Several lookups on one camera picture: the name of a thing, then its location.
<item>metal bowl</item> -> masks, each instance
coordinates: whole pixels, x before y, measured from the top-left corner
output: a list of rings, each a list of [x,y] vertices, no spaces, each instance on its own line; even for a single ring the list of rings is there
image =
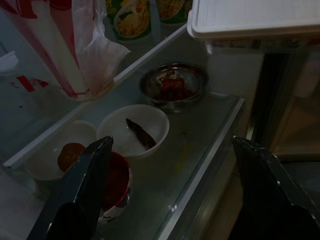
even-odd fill
[[[182,78],[185,87],[195,94],[177,101],[157,100],[155,97],[162,90],[163,78]],[[158,66],[145,74],[139,83],[140,91],[148,104],[174,114],[182,113],[197,104],[206,93],[207,85],[207,73],[196,65],[184,62]]]

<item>refrigerator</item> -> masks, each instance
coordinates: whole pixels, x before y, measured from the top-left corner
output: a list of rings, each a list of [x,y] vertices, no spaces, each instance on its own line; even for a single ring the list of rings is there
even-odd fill
[[[188,23],[168,27],[160,23],[156,1],[151,0],[152,41],[128,45],[131,54],[121,62],[112,89],[85,102],[66,98],[44,81],[49,78],[48,69],[0,9],[0,55],[15,51],[19,59],[13,74],[0,77],[0,238],[26,239],[59,181],[30,175],[28,162],[34,158],[46,161],[55,141],[75,121],[96,131],[112,112],[147,104],[139,81],[164,64],[185,62],[205,69],[207,93],[190,110],[167,115],[169,133],[156,153],[129,161],[133,176],[130,203],[117,218],[97,225],[99,238],[200,239],[237,168],[233,136],[246,136],[248,130],[253,129],[253,141],[281,161],[292,156],[316,158],[320,144],[320,5],[310,0],[305,11],[298,11],[303,2],[296,0],[292,12],[286,12],[296,21],[285,22],[287,28],[257,24],[244,29],[240,24],[233,30],[220,29],[223,24],[240,20],[248,24],[259,18],[257,9],[262,8],[251,8],[252,1],[236,2],[194,0]],[[283,11],[275,8],[276,2],[257,2],[266,7],[263,12],[273,13],[272,21]],[[215,34],[205,24],[197,25],[208,23],[204,18],[212,17],[213,7],[218,25],[212,25],[211,32],[215,27]],[[312,21],[304,21],[310,9]],[[105,36],[117,41],[108,18],[103,23]],[[306,33],[308,24],[312,31]]]

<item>white bowl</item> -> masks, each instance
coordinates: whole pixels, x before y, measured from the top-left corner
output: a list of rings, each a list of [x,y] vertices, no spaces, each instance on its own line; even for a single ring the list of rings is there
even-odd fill
[[[87,147],[96,141],[96,128],[86,121],[75,121],[51,139],[25,163],[25,170],[34,179],[58,180],[65,174],[58,166],[58,156],[64,145],[78,143]]]
[[[128,127],[126,119],[140,125],[155,141],[156,145],[146,150]],[[99,125],[97,139],[113,137],[112,150],[126,159],[142,159],[153,154],[166,138],[169,131],[167,115],[149,105],[130,105],[108,115]]]

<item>white container lid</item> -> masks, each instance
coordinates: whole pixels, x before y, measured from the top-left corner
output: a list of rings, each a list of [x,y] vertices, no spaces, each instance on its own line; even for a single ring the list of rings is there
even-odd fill
[[[200,40],[320,33],[320,0],[193,0],[187,30]]]

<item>glass shelf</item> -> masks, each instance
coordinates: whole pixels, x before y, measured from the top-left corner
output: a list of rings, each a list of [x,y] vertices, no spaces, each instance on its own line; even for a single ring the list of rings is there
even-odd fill
[[[188,112],[168,115],[169,133],[152,156],[130,161],[131,202],[122,215],[97,227],[108,240],[154,239],[180,204],[238,98],[208,93]]]

